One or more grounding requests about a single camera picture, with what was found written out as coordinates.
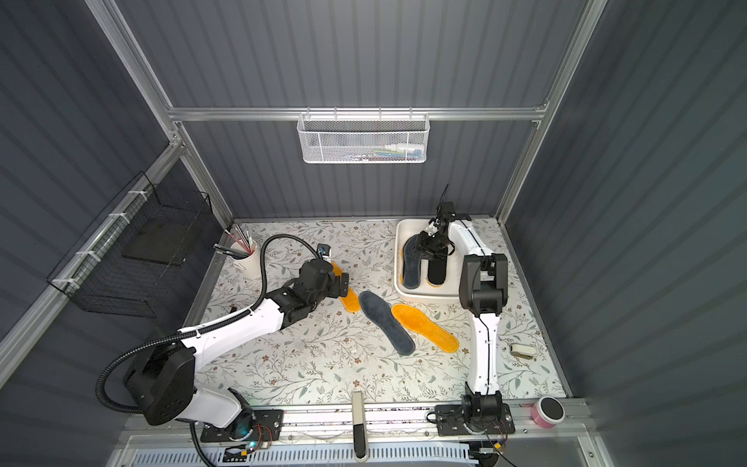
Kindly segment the black insole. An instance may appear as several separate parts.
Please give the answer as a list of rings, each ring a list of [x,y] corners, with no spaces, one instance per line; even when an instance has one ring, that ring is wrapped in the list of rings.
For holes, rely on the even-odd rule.
[[[441,287],[447,279],[447,258],[430,259],[427,268],[427,280],[433,287]]]

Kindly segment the dark grey insole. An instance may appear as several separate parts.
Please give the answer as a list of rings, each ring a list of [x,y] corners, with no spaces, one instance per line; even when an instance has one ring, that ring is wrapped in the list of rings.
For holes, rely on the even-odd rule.
[[[412,235],[404,244],[402,284],[407,290],[420,286],[422,251],[419,246],[419,235]]]
[[[364,291],[359,295],[359,303],[365,317],[381,329],[399,355],[410,356],[416,351],[414,340],[394,317],[387,301],[371,291]]]

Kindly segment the yellow fleece insole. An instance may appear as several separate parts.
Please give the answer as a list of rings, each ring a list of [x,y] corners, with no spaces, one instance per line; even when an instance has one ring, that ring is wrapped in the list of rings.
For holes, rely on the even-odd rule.
[[[342,269],[336,263],[332,263],[332,265],[335,275],[341,276]],[[348,288],[347,295],[345,297],[339,297],[338,299],[348,313],[357,313],[358,311],[361,311],[359,297],[352,288]]]

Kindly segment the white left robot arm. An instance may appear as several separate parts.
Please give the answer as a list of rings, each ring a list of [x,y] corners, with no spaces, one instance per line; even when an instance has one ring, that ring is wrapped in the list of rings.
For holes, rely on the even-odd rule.
[[[348,294],[349,275],[333,264],[312,259],[299,276],[266,293],[256,309],[243,309],[207,325],[182,330],[183,338],[138,354],[124,385],[145,420],[153,426],[173,420],[199,421],[226,430],[234,440],[254,434],[254,410],[237,390],[196,381],[196,372],[218,357],[268,334],[283,330],[312,313],[327,298]]]

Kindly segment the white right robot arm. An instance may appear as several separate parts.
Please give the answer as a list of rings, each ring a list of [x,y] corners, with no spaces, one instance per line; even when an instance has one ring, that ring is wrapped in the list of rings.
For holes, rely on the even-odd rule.
[[[465,418],[497,416],[503,406],[497,377],[498,325],[509,299],[508,258],[480,238],[467,214],[453,202],[440,202],[436,215],[416,236],[416,251],[428,265],[427,279],[440,286],[447,279],[449,257],[461,255],[457,292],[472,315],[472,364],[462,397]]]

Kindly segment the white plastic storage box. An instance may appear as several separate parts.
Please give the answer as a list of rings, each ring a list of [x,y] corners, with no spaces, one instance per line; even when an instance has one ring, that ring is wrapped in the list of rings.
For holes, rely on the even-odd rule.
[[[412,235],[419,235],[428,225],[424,219],[405,219],[396,226],[395,237],[395,260],[393,272],[393,284],[396,292],[401,298],[408,302],[424,304],[458,304],[459,286],[461,280],[463,255],[462,251],[455,247],[451,256],[447,257],[447,279],[441,287],[433,287],[427,280],[428,260],[421,261],[420,286],[414,290],[407,290],[402,284],[403,258],[402,252],[406,241]]]

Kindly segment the white pen cup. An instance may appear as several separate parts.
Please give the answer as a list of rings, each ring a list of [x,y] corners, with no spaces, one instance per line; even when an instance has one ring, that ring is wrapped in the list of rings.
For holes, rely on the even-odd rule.
[[[233,240],[233,244],[224,246],[215,243],[213,249],[218,254],[228,257],[231,264],[247,278],[260,278],[262,272],[258,243],[239,225],[234,225],[231,231],[226,233]]]

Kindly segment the yellow insole lower right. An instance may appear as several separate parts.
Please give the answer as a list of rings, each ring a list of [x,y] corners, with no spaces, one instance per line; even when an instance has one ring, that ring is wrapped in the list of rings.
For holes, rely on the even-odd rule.
[[[459,340],[432,321],[423,311],[411,305],[397,304],[392,308],[397,321],[407,330],[426,338],[447,353],[459,350]]]

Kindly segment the small white object on table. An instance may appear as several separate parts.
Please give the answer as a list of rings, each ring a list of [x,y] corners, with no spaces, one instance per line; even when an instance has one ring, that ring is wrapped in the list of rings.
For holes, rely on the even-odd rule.
[[[532,360],[537,357],[538,350],[527,344],[511,344],[510,353],[517,358]]]

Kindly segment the pink tape roll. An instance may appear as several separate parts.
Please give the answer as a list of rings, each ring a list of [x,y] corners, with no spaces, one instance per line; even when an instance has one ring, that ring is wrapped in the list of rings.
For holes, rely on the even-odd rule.
[[[531,407],[530,416],[541,428],[553,429],[564,422],[566,412],[558,399],[552,396],[542,396]]]

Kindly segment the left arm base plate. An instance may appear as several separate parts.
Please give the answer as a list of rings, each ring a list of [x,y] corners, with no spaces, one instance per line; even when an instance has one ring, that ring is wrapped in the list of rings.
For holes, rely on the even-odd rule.
[[[284,414],[282,410],[244,410],[226,428],[217,428],[207,424],[202,429],[200,441],[202,443],[270,443],[279,438]]]

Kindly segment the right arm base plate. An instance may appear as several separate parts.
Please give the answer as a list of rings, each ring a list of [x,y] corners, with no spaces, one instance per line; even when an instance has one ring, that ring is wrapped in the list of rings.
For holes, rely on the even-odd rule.
[[[490,435],[507,437],[516,433],[515,420],[508,404],[499,412],[466,416],[461,405],[437,405],[426,414],[426,420],[437,426],[441,437]]]

